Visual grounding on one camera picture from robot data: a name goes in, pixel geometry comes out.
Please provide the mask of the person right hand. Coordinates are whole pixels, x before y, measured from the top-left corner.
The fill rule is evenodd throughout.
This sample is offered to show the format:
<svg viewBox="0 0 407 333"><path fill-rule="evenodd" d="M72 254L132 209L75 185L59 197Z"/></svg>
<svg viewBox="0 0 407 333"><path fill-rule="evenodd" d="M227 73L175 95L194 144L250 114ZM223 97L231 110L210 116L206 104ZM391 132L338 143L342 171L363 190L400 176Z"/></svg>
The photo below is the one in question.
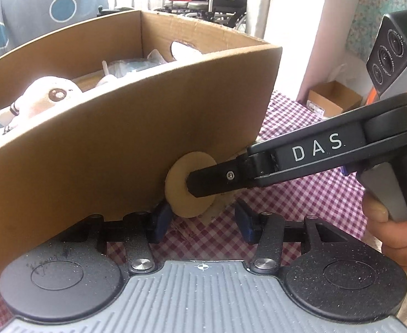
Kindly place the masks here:
<svg viewBox="0 0 407 333"><path fill-rule="evenodd" d="M407 273L407 221L390 220L386 207L369 192L363 195L362 211L367 218L367 231L382 242L382 253Z"/></svg>

